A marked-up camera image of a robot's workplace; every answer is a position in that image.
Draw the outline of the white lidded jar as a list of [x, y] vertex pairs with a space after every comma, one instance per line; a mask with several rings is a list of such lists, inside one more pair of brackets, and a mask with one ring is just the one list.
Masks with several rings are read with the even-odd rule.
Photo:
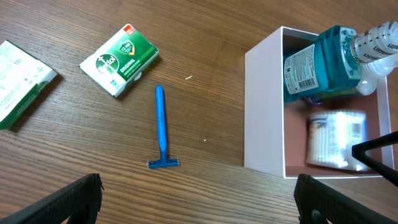
[[360, 110], [312, 113], [308, 124], [307, 163], [351, 171], [369, 167], [352, 156], [352, 147], [368, 140], [367, 117]]

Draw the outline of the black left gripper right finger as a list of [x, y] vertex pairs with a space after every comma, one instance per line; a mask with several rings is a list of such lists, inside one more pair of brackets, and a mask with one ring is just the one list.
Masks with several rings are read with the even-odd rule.
[[388, 224], [395, 222], [307, 174], [298, 176], [294, 199], [300, 223]]

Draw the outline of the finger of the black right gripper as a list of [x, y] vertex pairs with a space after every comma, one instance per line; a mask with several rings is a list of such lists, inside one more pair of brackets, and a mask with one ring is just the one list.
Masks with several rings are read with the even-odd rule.
[[366, 155], [367, 151], [375, 148], [397, 144], [397, 131], [381, 136], [377, 139], [366, 141], [352, 147], [352, 156], [382, 175], [389, 182], [397, 186], [397, 171]]

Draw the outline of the white cardboard box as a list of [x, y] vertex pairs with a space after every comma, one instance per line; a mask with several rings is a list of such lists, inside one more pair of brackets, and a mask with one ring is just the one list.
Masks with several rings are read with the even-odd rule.
[[312, 113], [360, 110], [366, 113], [368, 140], [391, 132], [385, 78], [366, 96], [356, 96], [355, 86], [284, 102], [283, 57], [306, 48], [318, 36], [280, 27], [245, 54], [244, 165], [284, 178], [300, 174], [325, 179], [375, 177], [377, 172], [370, 168], [360, 172], [307, 163]]

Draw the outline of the green white packet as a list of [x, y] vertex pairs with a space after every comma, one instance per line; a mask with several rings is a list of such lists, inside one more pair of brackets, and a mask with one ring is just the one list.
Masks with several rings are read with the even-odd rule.
[[117, 98], [141, 78], [143, 71], [158, 57], [159, 49], [131, 24], [126, 24], [79, 68]]

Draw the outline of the blue disposable razor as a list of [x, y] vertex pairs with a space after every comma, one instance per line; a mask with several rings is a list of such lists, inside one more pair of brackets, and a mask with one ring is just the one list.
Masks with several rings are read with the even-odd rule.
[[165, 115], [165, 95], [164, 95], [164, 89], [162, 88], [161, 85], [157, 85], [155, 88], [155, 108], [157, 115], [157, 137], [159, 144], [159, 159], [154, 161], [148, 161], [147, 166], [150, 169], [178, 166], [179, 160], [177, 158], [170, 158], [168, 154], [167, 122]]

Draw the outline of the teal liquid bottle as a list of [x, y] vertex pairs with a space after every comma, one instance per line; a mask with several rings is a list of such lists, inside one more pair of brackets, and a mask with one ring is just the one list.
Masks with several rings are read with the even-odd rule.
[[285, 55], [284, 102], [355, 87], [361, 79], [360, 63], [351, 53], [355, 29], [333, 26], [314, 43]]

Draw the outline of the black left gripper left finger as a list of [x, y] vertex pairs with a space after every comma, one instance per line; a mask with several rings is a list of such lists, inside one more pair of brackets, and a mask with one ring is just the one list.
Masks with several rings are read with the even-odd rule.
[[103, 184], [88, 174], [28, 207], [1, 219], [7, 224], [94, 224], [101, 208]]

